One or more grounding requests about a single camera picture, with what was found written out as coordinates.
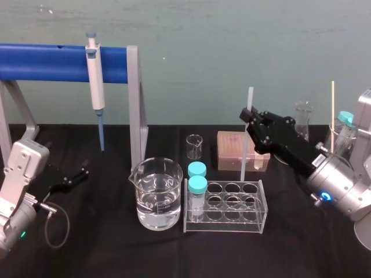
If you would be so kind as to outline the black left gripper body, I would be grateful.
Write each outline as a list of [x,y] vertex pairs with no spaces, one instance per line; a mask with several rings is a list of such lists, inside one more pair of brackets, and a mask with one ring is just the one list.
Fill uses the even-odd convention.
[[68,193],[76,187],[72,178],[68,177],[54,165],[46,165],[45,176],[49,193]]

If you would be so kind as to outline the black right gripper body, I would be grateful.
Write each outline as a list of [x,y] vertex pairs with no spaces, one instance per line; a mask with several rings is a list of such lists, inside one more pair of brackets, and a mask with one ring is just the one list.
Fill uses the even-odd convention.
[[312,174],[316,166],[313,161],[318,156],[318,150],[300,136],[294,129],[295,122],[284,120],[270,124],[260,124],[262,153],[271,153],[280,157],[296,172]]

